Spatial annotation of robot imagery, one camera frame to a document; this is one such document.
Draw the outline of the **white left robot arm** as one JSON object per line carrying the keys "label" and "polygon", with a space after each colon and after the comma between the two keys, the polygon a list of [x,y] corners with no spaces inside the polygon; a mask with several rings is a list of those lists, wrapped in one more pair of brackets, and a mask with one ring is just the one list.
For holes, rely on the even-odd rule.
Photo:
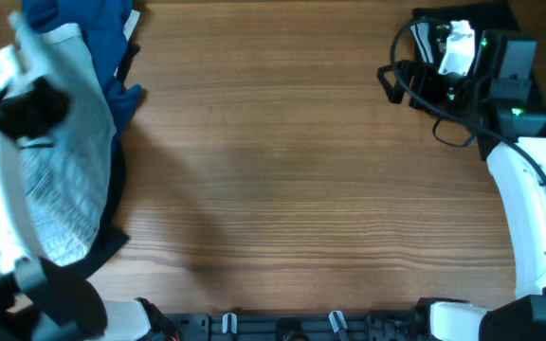
{"label": "white left robot arm", "polygon": [[154,305],[103,301],[39,234],[89,245],[107,201],[115,128],[85,58],[40,50],[0,91],[0,340],[174,340]]}

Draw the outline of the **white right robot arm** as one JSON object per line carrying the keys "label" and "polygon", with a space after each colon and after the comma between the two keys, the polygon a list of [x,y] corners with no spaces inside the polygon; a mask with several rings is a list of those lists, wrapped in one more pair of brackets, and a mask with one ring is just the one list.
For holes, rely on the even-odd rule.
{"label": "white right robot arm", "polygon": [[467,21],[406,24],[421,51],[377,77],[388,99],[410,98],[438,122],[464,126],[496,186],[516,269],[514,301],[494,310],[444,298],[418,304],[411,338],[546,340],[546,104],[532,73],[536,41],[514,30],[477,31]]}

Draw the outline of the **light blue denim shorts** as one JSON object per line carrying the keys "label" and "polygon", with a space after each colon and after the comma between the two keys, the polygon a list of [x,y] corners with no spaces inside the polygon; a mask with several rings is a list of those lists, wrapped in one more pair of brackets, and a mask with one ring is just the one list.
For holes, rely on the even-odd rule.
{"label": "light blue denim shorts", "polygon": [[9,23],[16,43],[0,49],[6,99],[36,94],[43,80],[70,100],[64,119],[45,136],[22,137],[20,152],[37,241],[48,259],[66,266],[84,259],[99,233],[116,127],[77,24],[37,33],[17,12]]}

